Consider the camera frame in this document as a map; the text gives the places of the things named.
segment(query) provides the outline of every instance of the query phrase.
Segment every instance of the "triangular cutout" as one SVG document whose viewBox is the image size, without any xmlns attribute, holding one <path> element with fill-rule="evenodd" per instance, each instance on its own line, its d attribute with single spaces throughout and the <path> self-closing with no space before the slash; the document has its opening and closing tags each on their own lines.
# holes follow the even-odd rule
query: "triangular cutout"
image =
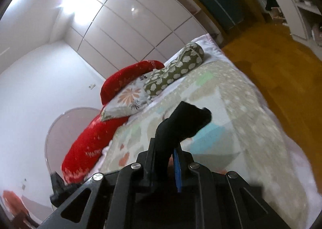
<svg viewBox="0 0 322 229">
<path fill-rule="evenodd" d="M 70 220 L 74 223 L 79 223 L 90 195 L 91 190 L 89 188 L 86 188 L 84 191 L 82 191 L 79 196 L 72 201 L 64 211 L 62 211 L 62 218 Z"/>
<path fill-rule="evenodd" d="M 240 194 L 244 201 L 247 214 L 250 220 L 254 221 L 268 214 L 265 208 L 255 199 L 255 197 L 245 188 L 240 189 Z"/>
</svg>

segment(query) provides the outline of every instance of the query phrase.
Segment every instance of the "white bed sheet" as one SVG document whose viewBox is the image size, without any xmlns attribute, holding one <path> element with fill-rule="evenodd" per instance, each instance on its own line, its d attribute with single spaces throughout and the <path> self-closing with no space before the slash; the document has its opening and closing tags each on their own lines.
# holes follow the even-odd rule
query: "white bed sheet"
<svg viewBox="0 0 322 229">
<path fill-rule="evenodd" d="M 225 61 L 229 64 L 231 64 L 233 67 L 234 64 L 224 55 L 224 53 L 221 51 L 221 49 L 218 47 L 218 45 L 213 41 L 211 36 L 209 34 L 202 35 L 194 40 L 192 42 L 198 43 L 202 49 L 204 50 L 204 62 L 203 64 L 210 63 L 213 61 Z M 174 60 L 180 53 L 178 51 L 176 54 L 174 54 L 168 61 L 165 62 L 165 66 L 168 65 L 172 60 Z M 268 108 L 267 102 L 258 90 L 258 88 L 248 79 L 246 75 L 244 75 L 245 80 L 253 87 L 255 93 L 257 94 L 258 100 L 262 108 L 265 110 L 265 112 L 272 118 L 272 120 L 276 123 L 276 125 L 280 128 L 280 131 L 282 135 L 284 136 L 284 142 L 289 150 L 289 155 L 294 167 L 294 171 L 296 173 L 296 176 L 300 180 L 300 183 L 302 184 L 307 199 L 308 199 L 308 205 L 309 205 L 309 213 L 308 213 L 308 219 L 305 229 L 309 229 L 313 222 L 316 220 L 317 216 L 322 210 L 322 196 L 318 193 L 317 185 L 315 183 L 315 179 L 313 176 L 311 165 L 305 156 L 302 149 L 291 139 L 289 138 L 285 132 L 283 131 L 280 122 L 278 121 L 277 117 L 273 114 L 273 112 Z M 175 81 L 171 85 L 169 85 L 159 96 L 155 97 L 152 102 L 147 106 L 142 112 L 132 115 L 128 122 L 130 123 L 134 119 L 136 119 L 141 113 L 146 112 L 151 107 L 155 106 L 159 101 L 161 101 L 167 94 L 171 93 L 174 89 L 178 87 L 178 85 L 183 81 L 185 77 L 180 78 L 179 80 Z M 99 159 L 99 161 L 96 163 L 95 167 L 91 170 L 91 172 L 86 176 L 86 179 L 91 177 L 94 173 L 98 172 L 100 167 L 102 166 L 104 159 L 106 157 L 106 153 L 108 151 L 109 146 L 105 147 L 102 152 L 102 157 Z"/>
</svg>

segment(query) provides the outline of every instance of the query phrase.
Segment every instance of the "screw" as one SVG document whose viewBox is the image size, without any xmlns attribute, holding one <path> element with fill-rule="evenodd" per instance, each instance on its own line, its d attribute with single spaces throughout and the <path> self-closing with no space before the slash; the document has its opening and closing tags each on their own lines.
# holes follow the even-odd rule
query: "screw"
<svg viewBox="0 0 322 229">
<path fill-rule="evenodd" d="M 228 172 L 228 177 L 231 179 L 235 179 L 238 177 L 238 174 L 235 171 L 229 171 Z"/>
<path fill-rule="evenodd" d="M 131 168 L 134 169 L 134 170 L 140 169 L 141 168 L 141 164 L 139 164 L 139 163 L 131 164 Z"/>
<path fill-rule="evenodd" d="M 101 173 L 96 173 L 96 174 L 94 174 L 93 175 L 93 179 L 95 180 L 95 181 L 99 181 L 99 180 L 101 180 L 103 178 L 103 174 L 101 174 Z"/>
<path fill-rule="evenodd" d="M 190 168 L 192 168 L 192 169 L 198 169 L 200 167 L 200 164 L 198 164 L 198 163 L 191 163 L 190 164 Z"/>
</svg>

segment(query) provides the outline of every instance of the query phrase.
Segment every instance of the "bed sheet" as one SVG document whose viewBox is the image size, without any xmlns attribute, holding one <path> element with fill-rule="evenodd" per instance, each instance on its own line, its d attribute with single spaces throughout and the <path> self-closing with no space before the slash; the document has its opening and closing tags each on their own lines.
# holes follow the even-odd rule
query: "bed sheet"
<svg viewBox="0 0 322 229">
<path fill-rule="evenodd" d="M 234 67 L 236 70 L 237 68 L 232 64 L 232 62 L 223 54 L 221 49 L 216 45 L 216 43 L 212 40 L 212 38 L 209 35 L 203 35 L 201 37 L 198 37 L 193 40 L 193 42 L 198 43 L 204 50 L 205 52 L 205 59 L 203 64 L 207 64 L 213 61 L 224 61 L 226 63 L 229 63 L 232 67 Z M 170 58 L 165 65 L 170 63 L 173 59 L 175 59 L 179 52 L 177 52 L 175 55 L 173 55 L 172 58 Z M 291 159 L 291 162 L 293 164 L 294 172 L 296 176 L 298 177 L 300 183 L 302 184 L 307 201 L 308 201 L 308 215 L 307 215 L 307 221 L 306 221 L 306 226 L 303 228 L 309 228 L 316 217 L 318 216 L 319 212 L 321 211 L 322 208 L 322 197 L 317 191 L 317 187 L 315 184 L 315 180 L 313 177 L 312 169 L 311 166 L 307 160 L 307 157 L 301 150 L 301 148 L 292 140 L 290 139 L 282 130 L 281 125 L 276 118 L 276 116 L 269 110 L 267 103 L 259 90 L 256 88 L 256 86 L 243 74 L 243 77 L 247 83 L 252 86 L 254 92 L 256 93 L 256 96 L 258 98 L 258 101 L 262 107 L 262 109 L 271 117 L 271 119 L 276 123 L 276 125 L 279 127 L 281 134 L 283 135 L 283 140 L 284 143 L 288 149 L 289 156 Z M 148 111 L 150 108 L 154 107 L 160 101 L 163 100 L 165 96 L 170 94 L 172 91 L 174 91 L 185 79 L 186 77 L 183 77 L 170 86 L 168 86 L 161 95 L 156 97 L 152 103 L 144 109 L 143 112 L 138 113 L 136 115 L 133 115 L 130 117 L 129 121 L 127 124 L 130 124 L 132 121 L 137 119 L 140 115 L 142 115 L 144 112 Z M 91 171 L 91 174 L 94 174 L 96 171 L 99 170 L 100 166 L 104 162 L 104 157 L 106 156 L 108 152 L 108 147 L 105 148 L 103 152 L 103 156 L 98 162 L 98 164 L 95 166 L 95 168 Z"/>
</svg>

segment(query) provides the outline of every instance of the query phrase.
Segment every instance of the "polka dot pillow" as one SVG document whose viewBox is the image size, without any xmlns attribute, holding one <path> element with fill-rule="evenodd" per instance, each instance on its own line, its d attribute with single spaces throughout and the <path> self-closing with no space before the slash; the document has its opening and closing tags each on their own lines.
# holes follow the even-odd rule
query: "polka dot pillow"
<svg viewBox="0 0 322 229">
<path fill-rule="evenodd" d="M 143 86 L 151 96 L 159 95 L 168 85 L 202 64 L 203 50 L 200 45 L 186 44 L 179 56 L 161 70 L 155 70 Z"/>
</svg>

